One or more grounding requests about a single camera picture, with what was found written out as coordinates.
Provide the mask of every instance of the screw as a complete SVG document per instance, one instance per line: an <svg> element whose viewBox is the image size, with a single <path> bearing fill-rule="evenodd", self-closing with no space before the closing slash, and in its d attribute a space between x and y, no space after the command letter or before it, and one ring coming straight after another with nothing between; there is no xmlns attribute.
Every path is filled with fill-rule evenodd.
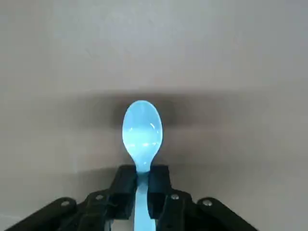
<svg viewBox="0 0 308 231"><path fill-rule="evenodd" d="M100 200L103 199L103 198L104 198L103 195L97 195L95 199L98 200L98 201L100 201Z"/></svg>
<svg viewBox="0 0 308 231"><path fill-rule="evenodd" d="M179 195L177 195L177 194L172 194L171 195L171 199L172 200L178 200L180 197L179 197Z"/></svg>
<svg viewBox="0 0 308 231"><path fill-rule="evenodd" d="M205 206L208 206L208 207L212 206L212 204L213 204L210 200L204 200L204 201L202 201L202 203L203 203Z"/></svg>
<svg viewBox="0 0 308 231"><path fill-rule="evenodd" d="M68 206L69 205L69 201L63 201L62 203L61 203L61 206Z"/></svg>

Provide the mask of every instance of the white wall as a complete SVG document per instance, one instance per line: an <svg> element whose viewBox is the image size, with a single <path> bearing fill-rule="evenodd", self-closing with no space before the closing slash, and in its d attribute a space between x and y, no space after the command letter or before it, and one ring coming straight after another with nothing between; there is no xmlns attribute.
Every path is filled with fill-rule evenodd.
<svg viewBox="0 0 308 231"><path fill-rule="evenodd" d="M165 123L155 161L170 165L175 188L217 197L260 230L304 230L307 8L0 1L0 228L108 187L131 163L125 107L144 98Z"/></svg>

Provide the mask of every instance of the spoon handle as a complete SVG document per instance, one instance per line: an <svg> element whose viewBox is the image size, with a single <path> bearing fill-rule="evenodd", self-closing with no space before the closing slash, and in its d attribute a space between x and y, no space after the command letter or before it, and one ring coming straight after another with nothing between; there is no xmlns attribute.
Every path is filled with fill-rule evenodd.
<svg viewBox="0 0 308 231"><path fill-rule="evenodd" d="M147 202L148 175L139 175L135 201L134 231L155 231L155 220L150 218Z"/></svg>

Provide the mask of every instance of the black plastic mount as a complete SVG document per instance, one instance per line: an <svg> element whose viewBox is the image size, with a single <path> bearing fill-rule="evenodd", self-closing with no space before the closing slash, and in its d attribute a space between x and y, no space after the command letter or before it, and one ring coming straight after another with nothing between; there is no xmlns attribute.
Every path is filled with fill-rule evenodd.
<svg viewBox="0 0 308 231"><path fill-rule="evenodd" d="M114 219L129 219L137 189L135 166L119 167L109 189L90 193L77 205L63 197L7 231L110 231ZM214 198L196 204L190 194L171 187L168 166L152 166L148 208L157 231L256 231Z"/></svg>

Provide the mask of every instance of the light blue plastic spoon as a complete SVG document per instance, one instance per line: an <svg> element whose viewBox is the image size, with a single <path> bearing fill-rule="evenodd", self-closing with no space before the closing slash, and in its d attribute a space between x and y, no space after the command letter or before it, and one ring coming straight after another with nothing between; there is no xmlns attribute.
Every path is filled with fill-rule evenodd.
<svg viewBox="0 0 308 231"><path fill-rule="evenodd" d="M155 231L147 205L148 173L163 141L163 126L156 108L148 101L136 101L127 109L122 129L126 150L138 174L134 231Z"/></svg>

